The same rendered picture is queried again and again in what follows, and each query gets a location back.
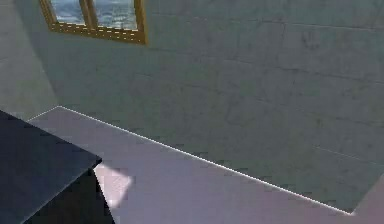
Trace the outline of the wooden framed window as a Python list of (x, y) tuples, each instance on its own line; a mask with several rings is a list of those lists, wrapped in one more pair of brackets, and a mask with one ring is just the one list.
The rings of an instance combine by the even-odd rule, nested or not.
[(39, 0), (39, 3), (53, 32), (148, 44), (144, 0)]

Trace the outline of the dark blue table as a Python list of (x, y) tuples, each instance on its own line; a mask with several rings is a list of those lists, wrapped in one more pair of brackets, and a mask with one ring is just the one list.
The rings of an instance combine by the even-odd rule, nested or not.
[(115, 224), (101, 158), (0, 110), (0, 224)]

